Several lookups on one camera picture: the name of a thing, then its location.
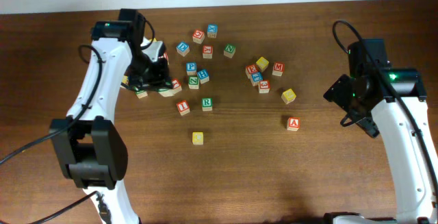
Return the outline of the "green V block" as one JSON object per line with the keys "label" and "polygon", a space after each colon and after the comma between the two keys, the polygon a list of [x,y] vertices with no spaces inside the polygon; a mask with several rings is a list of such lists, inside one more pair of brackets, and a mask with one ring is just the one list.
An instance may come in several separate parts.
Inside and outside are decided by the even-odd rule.
{"label": "green V block", "polygon": [[172,97],[174,95],[173,89],[159,89],[158,93],[163,97]]}

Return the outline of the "yellow C block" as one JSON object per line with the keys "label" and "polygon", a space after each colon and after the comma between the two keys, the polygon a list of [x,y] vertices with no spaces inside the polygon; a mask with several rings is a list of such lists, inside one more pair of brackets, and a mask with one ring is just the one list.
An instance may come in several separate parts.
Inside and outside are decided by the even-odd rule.
{"label": "yellow C block", "polygon": [[202,145],[203,143],[204,143],[203,132],[193,132],[192,133],[192,144],[193,145]]}

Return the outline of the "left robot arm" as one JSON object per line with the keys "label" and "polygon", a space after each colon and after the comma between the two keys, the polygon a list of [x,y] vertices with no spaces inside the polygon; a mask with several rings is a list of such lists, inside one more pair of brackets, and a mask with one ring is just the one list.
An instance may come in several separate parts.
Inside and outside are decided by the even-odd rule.
{"label": "left robot arm", "polygon": [[144,37],[146,18],[121,9],[115,21],[98,21],[91,31],[90,61],[81,90],[66,118],[54,119],[50,132],[62,174],[84,192],[102,223],[140,223],[125,188],[125,143],[114,125],[123,77],[128,90],[172,89],[162,41]]}

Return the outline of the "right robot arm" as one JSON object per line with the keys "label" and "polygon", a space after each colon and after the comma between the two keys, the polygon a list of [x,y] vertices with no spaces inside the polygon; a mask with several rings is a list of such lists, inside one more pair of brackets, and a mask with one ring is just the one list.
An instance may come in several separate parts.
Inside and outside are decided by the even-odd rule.
{"label": "right robot arm", "polygon": [[347,48],[350,73],[325,93],[346,113],[341,124],[381,136],[396,191],[399,223],[437,222],[437,153],[420,73],[394,68],[381,39]]}

